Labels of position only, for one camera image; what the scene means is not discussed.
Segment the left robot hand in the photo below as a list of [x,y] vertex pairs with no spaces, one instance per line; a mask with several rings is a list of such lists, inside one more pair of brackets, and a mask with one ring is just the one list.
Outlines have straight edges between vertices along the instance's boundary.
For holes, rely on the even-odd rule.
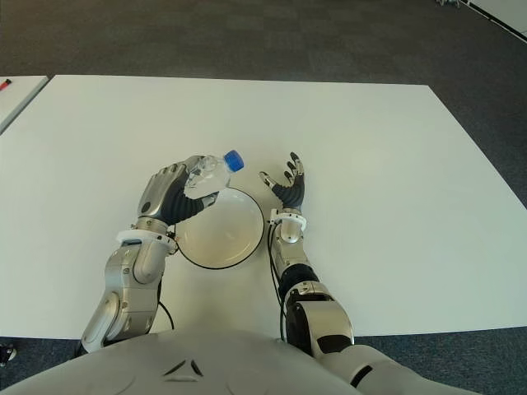
[[138,204],[138,217],[153,218],[167,225],[185,221],[212,206],[219,192],[192,199],[184,193],[190,170],[203,156],[188,159],[161,168],[147,183]]

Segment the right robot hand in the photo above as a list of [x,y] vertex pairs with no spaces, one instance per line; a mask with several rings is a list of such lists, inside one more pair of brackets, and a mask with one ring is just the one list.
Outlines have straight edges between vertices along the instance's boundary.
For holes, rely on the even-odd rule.
[[259,172],[259,177],[282,203],[283,208],[300,211],[305,196],[305,171],[300,157],[295,152],[290,153],[290,158],[287,162],[288,170],[284,172],[288,185],[278,183],[264,171]]

